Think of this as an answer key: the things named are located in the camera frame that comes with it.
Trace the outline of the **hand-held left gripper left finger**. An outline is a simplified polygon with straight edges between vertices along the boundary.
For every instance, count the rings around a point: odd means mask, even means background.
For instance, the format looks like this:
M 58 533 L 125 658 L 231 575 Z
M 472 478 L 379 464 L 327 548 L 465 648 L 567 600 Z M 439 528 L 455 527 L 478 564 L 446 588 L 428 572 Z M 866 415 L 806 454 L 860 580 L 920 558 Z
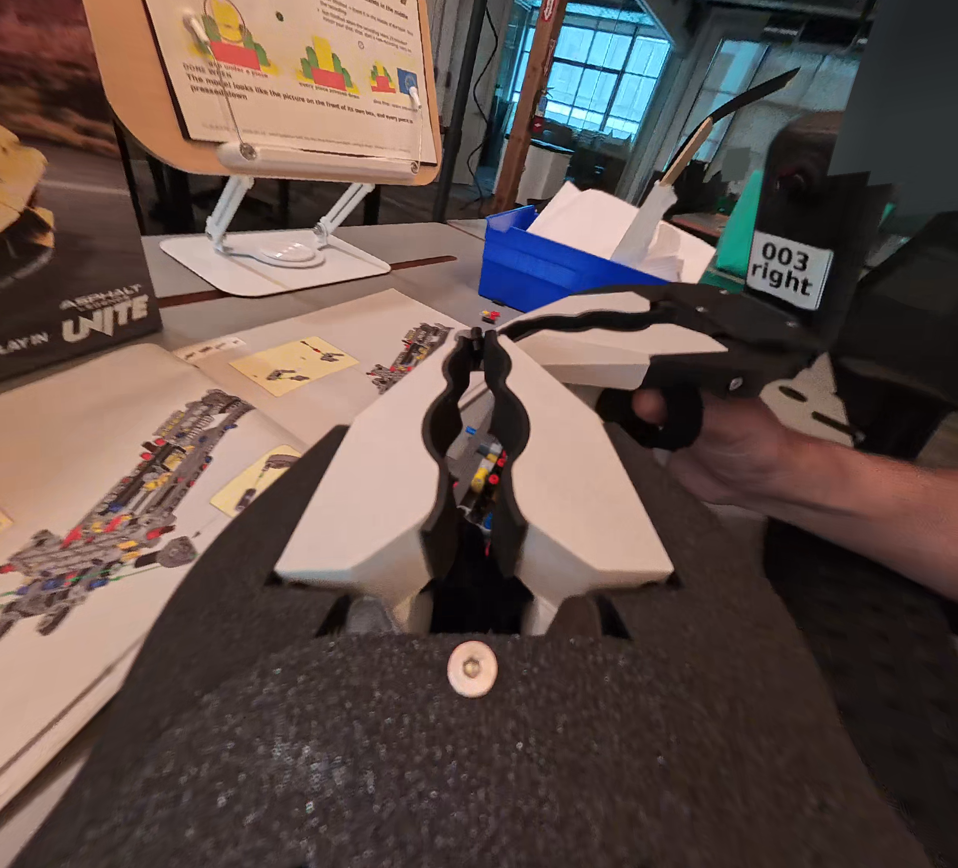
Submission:
M 282 580 L 370 597 L 400 630 L 427 628 L 421 592 L 458 549 L 447 457 L 481 360 L 456 335 L 353 420 L 275 565 Z

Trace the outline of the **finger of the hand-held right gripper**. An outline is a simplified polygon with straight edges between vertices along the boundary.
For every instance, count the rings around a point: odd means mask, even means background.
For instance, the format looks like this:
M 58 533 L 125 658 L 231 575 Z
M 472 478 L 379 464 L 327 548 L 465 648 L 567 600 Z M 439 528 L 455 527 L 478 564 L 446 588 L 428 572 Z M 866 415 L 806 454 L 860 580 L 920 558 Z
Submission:
M 673 312 L 549 313 L 522 316 L 514 327 L 522 352 L 567 385 L 634 390 L 654 363 L 728 355 L 715 336 L 686 326 Z
M 675 309 L 662 302 L 664 287 L 611 287 L 573 294 L 528 311 L 498 328 L 497 335 L 524 339 L 536 333 L 560 335 L 651 333 L 675 329 Z

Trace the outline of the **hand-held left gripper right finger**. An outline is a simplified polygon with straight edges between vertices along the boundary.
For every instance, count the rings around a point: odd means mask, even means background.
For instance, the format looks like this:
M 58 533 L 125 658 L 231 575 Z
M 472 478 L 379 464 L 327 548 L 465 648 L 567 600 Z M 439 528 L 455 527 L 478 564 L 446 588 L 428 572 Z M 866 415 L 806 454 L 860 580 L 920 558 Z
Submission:
M 533 596 L 522 634 L 544 635 L 570 598 L 667 581 L 675 568 L 599 415 L 509 338 L 484 341 L 507 456 L 491 545 Z

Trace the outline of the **grey lego car chassis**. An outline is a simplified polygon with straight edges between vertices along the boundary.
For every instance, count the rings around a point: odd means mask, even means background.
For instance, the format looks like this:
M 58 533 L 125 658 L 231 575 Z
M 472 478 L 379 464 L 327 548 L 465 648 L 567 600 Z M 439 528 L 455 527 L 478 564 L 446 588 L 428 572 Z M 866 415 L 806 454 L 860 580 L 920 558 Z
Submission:
M 474 427 L 464 430 L 458 444 L 457 455 L 449 455 L 454 500 L 466 520 L 479 529 L 488 555 L 493 513 L 508 454 L 488 431 Z

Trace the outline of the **person's right forearm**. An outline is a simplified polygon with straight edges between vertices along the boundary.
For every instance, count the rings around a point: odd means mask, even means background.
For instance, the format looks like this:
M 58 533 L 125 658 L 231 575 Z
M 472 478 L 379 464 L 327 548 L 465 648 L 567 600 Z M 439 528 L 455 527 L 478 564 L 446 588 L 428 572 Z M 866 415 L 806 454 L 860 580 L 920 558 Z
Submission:
M 957 600 L 957 470 L 785 431 L 766 512 Z

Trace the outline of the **lego instruction booklet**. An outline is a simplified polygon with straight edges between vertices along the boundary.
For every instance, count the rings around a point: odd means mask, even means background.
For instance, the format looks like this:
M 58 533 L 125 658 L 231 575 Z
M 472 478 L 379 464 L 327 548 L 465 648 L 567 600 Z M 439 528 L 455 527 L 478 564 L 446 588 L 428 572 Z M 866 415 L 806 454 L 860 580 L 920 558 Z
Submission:
M 222 529 L 464 326 L 390 288 L 2 395 L 2 807 L 113 698 Z

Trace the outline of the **lego set box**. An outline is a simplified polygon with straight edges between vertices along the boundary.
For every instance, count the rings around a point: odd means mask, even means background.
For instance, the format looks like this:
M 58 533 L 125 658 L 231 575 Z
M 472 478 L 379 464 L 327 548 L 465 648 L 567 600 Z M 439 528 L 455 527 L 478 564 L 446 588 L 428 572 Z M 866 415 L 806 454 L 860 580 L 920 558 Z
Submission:
M 1 377 L 160 328 L 82 0 L 1 0 Z

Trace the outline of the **person's right hand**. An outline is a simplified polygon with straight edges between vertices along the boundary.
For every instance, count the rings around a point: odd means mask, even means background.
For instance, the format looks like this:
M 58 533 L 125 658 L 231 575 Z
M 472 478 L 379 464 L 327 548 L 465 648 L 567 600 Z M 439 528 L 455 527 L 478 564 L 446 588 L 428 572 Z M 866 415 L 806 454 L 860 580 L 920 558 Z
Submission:
M 794 494 L 803 436 L 759 399 L 701 395 L 701 431 L 665 461 L 670 476 L 699 500 L 766 510 Z

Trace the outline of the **blue plastic bin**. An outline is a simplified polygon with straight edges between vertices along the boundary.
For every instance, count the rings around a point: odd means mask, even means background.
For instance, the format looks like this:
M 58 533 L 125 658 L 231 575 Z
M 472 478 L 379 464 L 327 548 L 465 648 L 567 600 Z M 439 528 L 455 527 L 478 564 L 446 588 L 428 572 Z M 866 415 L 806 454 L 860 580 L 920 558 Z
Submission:
M 521 312 L 608 286 L 664 285 L 643 273 L 531 232 L 533 205 L 488 216 L 478 293 Z

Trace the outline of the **white paper stack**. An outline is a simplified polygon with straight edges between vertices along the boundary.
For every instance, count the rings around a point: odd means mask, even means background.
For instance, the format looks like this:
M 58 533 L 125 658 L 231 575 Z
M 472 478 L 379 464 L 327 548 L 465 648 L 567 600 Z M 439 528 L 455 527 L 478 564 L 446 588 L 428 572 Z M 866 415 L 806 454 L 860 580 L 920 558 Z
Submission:
M 674 187 L 653 184 L 640 206 L 566 182 L 530 226 L 533 235 L 619 263 L 668 283 L 696 283 L 715 248 L 665 220 Z

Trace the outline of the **black office chair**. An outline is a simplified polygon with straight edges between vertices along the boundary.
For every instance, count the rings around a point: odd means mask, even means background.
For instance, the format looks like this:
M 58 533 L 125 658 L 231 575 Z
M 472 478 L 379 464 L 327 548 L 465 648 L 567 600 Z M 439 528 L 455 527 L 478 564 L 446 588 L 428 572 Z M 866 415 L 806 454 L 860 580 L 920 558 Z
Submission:
M 864 277 L 830 361 L 854 448 L 913 461 L 957 409 L 955 211 Z

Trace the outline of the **white folding stand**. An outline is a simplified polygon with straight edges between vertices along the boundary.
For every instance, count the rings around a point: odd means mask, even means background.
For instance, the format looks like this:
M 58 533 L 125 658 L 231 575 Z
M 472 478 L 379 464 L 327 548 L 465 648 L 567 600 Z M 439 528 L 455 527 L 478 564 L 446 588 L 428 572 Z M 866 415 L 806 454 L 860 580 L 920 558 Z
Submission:
M 218 158 L 230 176 L 207 218 L 204 235 L 166 239 L 161 250 L 213 288 L 241 298 L 385 275 L 388 263 L 339 239 L 336 232 L 377 185 L 413 183 L 423 165 L 421 156 L 354 156 L 248 142 L 221 144 Z M 256 178 L 352 181 L 310 227 L 230 233 Z

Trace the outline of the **black metal pole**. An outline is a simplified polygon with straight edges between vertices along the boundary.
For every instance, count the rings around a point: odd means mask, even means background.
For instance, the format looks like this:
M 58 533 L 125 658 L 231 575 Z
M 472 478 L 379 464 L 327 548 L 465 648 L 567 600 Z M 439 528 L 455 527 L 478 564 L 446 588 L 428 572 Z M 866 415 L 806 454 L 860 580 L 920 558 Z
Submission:
M 449 195 L 454 176 L 456 161 L 460 152 L 463 123 L 468 107 L 473 69 L 477 59 L 478 47 L 485 20 L 487 0 L 473 0 L 470 22 L 461 51 L 461 61 L 457 84 L 454 91 L 449 121 L 443 143 L 443 160 L 436 183 L 436 197 L 433 204 L 432 219 L 446 222 Z

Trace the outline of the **instruction sheet on white stand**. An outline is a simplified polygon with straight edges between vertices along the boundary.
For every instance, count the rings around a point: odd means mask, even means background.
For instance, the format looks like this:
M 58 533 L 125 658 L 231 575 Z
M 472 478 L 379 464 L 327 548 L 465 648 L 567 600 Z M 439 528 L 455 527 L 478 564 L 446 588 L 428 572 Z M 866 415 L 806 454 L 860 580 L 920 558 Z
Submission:
M 424 186 L 437 179 L 442 145 L 428 28 L 423 30 L 429 145 L 436 161 L 412 163 L 383 158 L 255 146 L 255 157 L 240 153 L 239 137 L 227 145 L 187 139 L 181 131 L 161 55 L 143 0 L 82 0 L 102 78 L 117 119 L 161 162 L 186 173 L 258 179 L 349 181 Z

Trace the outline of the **brown wooden post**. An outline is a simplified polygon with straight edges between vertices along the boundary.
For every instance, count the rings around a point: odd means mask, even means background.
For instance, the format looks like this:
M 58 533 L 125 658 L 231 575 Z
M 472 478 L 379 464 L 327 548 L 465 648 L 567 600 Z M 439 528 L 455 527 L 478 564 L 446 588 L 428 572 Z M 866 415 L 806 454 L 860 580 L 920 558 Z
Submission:
M 567 2 L 568 0 L 541 1 L 520 99 L 502 159 L 495 196 L 489 205 L 491 214 L 509 211 L 516 203 L 518 186 L 533 136 L 535 116 L 547 89 Z

